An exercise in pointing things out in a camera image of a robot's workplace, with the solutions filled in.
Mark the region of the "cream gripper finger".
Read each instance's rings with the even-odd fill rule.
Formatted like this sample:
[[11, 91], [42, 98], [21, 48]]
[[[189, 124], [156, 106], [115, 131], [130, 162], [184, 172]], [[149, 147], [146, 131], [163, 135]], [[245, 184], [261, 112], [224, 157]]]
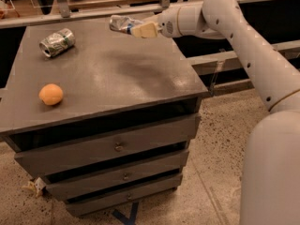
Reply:
[[156, 38], [161, 27], [157, 22], [135, 24], [130, 28], [130, 34], [135, 38]]

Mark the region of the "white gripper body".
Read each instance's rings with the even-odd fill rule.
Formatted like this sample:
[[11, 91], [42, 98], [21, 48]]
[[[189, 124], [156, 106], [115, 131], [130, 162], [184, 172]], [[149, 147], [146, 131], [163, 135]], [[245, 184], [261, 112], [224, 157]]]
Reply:
[[208, 26], [201, 6], [170, 7], [145, 21], [158, 23], [161, 27], [158, 35], [161, 34], [166, 38], [194, 36], [205, 39], [224, 39], [224, 36]]

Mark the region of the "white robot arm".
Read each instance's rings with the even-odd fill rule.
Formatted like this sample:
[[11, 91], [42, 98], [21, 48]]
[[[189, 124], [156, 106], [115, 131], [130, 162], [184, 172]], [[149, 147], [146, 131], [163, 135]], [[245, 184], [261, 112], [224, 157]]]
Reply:
[[236, 0], [172, 7], [142, 24], [166, 38], [229, 41], [264, 106], [241, 171], [239, 225], [300, 225], [300, 72], [246, 20]]

